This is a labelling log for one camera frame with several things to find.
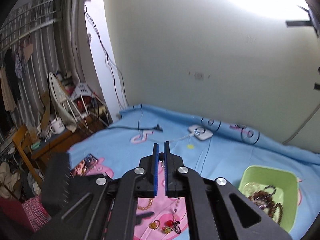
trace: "electrical wire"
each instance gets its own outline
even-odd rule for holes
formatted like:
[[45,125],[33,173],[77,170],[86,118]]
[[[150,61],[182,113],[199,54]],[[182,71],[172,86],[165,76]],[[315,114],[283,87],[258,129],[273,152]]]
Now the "electrical wire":
[[140,116],[140,118],[139,118],[139,121],[138,121],[138,131],[139,131],[139,134],[140,134],[140,120],[141,120],[141,118],[143,117],[143,111],[140,109],[140,111],[141,111],[141,116]]
[[112,126],[112,127],[108,127],[107,129],[110,130],[110,129],[115,129],[115,128],[122,128],[122,129],[128,129],[128,130],[139,130],[139,131],[142,131],[142,130],[155,130],[155,131],[160,131],[160,132],[163,131],[163,129],[160,127],[159,124],[155,127],[148,127],[148,128],[137,128],[137,127],[130,127],[130,126]]
[[205,159],[207,158],[207,155],[208,155],[208,153],[209,153],[209,149],[210,149],[210,145],[211,145],[212,138],[213,138],[213,136],[210,138],[210,141],[209,141],[208,150],[207,150],[207,153],[206,153],[206,155],[205,155],[205,157],[204,157],[204,161],[203,161],[203,163],[202,163],[202,167],[201,167],[201,171],[200,171],[200,176],[201,176],[201,173],[202,173],[202,170],[203,170],[203,166],[204,166]]
[[293,135],[289,137],[289,139],[285,140],[282,144],[287,144],[290,142],[301,130],[305,127],[305,125],[310,121],[310,119],[318,112],[320,109],[320,103],[317,105],[317,107],[313,110],[313,112],[308,116],[308,118],[302,123],[302,125],[299,126],[299,128],[294,132]]
[[170,143],[170,142],[182,141],[182,140],[184,140],[186,138],[190,138],[192,136],[194,136],[194,134],[193,133],[189,133],[189,134],[187,134],[187,135],[185,135],[185,136],[183,136],[181,138],[172,139],[172,140],[158,141],[158,140],[151,139],[150,137],[147,137],[147,140],[152,141],[152,142],[156,142],[156,143],[165,143],[165,142],[169,142]]
[[123,84],[123,90],[124,90],[124,91],[123,91],[124,93],[122,93],[122,97],[123,97],[123,94],[124,94],[123,100],[125,100],[125,103],[126,103],[127,106],[128,106],[129,103],[128,103],[127,96],[126,96],[126,93],[125,93],[124,79],[123,79],[122,72],[121,72],[120,69],[117,67],[117,65],[110,59],[110,56],[109,56],[109,54],[108,54],[108,52],[107,52],[106,48],[104,47],[103,42],[102,42],[102,40],[101,40],[99,30],[98,30],[97,26],[95,25],[94,20],[92,19],[92,17],[91,17],[91,16],[89,15],[89,13],[88,13],[87,5],[86,5],[86,4],[84,4],[84,12],[85,12],[85,15],[86,15],[88,21],[90,22],[91,26],[93,27],[94,31],[96,32],[96,34],[97,34],[97,36],[98,36],[98,38],[99,38],[101,47],[102,47],[102,49],[103,49],[103,51],[104,51],[104,53],[105,53],[105,57],[106,57],[106,58],[105,58],[105,64],[106,64],[106,66],[109,66],[109,67],[110,67],[109,70],[110,70],[111,75],[112,75],[112,78],[113,78],[115,93],[116,93],[116,97],[117,97],[117,101],[118,101],[119,107],[122,108],[122,109],[124,109],[124,106],[121,104],[120,99],[119,99],[119,96],[118,96],[118,93],[117,93],[117,90],[116,90],[116,78],[115,78],[115,76],[114,76],[112,67],[116,68],[116,70],[118,71],[118,73],[119,73],[120,76],[121,76],[122,84]]

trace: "wall outlet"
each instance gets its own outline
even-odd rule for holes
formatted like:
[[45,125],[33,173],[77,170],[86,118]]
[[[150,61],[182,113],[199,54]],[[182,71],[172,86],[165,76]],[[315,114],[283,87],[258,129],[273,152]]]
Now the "wall outlet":
[[195,72],[195,79],[196,80],[203,80],[204,74],[201,72]]

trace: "hanging clothes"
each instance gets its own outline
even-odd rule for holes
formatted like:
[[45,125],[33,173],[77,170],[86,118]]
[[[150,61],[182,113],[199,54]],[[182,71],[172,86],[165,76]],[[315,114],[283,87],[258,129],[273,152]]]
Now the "hanging clothes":
[[22,79],[22,71],[23,71],[23,68],[22,68],[22,64],[21,64],[21,61],[20,61],[20,57],[19,57],[19,53],[16,52],[16,56],[15,56],[15,74],[17,76],[17,78],[19,79]]
[[17,105],[14,101],[11,89],[8,84],[5,67],[0,68],[0,80],[4,108],[6,111],[13,112]]
[[15,73],[15,63],[12,59],[12,49],[8,49],[4,55],[4,62],[6,63],[7,67],[5,68],[5,72],[8,77],[8,84],[11,88],[13,99],[17,104],[17,101],[21,99],[20,89],[19,89],[19,82],[17,75]]
[[33,44],[30,43],[29,45],[27,45],[24,49],[23,49],[23,54],[25,57],[25,62],[27,63],[28,60],[31,57],[31,54],[33,53]]
[[27,68],[27,62],[26,62],[26,57],[24,55],[24,48],[19,50],[18,52],[19,52],[19,59],[22,65],[22,69],[23,71],[25,71],[25,69]]

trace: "wooden chair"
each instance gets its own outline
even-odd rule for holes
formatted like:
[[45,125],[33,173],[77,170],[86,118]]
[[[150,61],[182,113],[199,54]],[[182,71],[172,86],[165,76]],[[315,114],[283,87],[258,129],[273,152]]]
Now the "wooden chair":
[[35,168],[32,166],[29,158],[25,153],[25,149],[27,148],[29,152],[32,153],[30,146],[33,144],[30,134],[28,133],[28,128],[25,124],[23,124],[18,131],[12,136],[12,141],[16,149],[18,150],[20,156],[22,157],[23,161],[27,165],[29,171],[31,172],[32,176],[35,178],[36,182],[38,183],[39,187],[42,187],[42,179],[36,173]]

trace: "phone screen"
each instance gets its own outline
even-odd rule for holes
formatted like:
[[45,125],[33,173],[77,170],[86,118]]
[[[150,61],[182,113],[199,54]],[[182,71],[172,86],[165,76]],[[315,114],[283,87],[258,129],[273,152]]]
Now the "phone screen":
[[71,176],[84,176],[94,165],[98,163],[98,159],[89,153],[76,167],[71,170]]

